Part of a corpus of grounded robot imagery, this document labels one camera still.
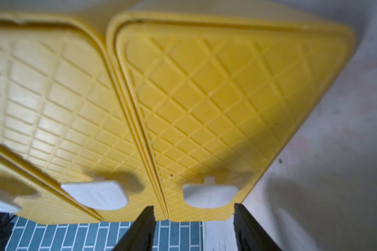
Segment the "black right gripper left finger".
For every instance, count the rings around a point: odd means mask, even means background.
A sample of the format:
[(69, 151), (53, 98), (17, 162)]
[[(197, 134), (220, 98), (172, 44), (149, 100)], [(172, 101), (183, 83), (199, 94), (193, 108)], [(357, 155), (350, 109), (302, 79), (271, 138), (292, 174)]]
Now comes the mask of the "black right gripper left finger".
[(147, 206), (112, 251), (151, 251), (155, 230), (154, 207)]

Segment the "yellow plastic drawer cabinet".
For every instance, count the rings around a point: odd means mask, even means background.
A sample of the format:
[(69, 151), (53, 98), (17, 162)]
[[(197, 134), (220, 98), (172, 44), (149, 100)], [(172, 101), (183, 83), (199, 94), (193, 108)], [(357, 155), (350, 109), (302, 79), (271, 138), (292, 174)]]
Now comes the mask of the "yellow plastic drawer cabinet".
[(0, 12), (0, 189), (40, 224), (227, 220), (354, 46), (299, 15)]

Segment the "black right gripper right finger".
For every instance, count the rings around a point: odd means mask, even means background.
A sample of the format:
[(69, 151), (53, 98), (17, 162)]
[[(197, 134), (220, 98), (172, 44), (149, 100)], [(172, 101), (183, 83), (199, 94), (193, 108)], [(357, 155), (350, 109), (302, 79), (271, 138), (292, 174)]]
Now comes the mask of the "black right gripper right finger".
[(281, 251), (242, 204), (234, 205), (234, 230), (239, 251)]

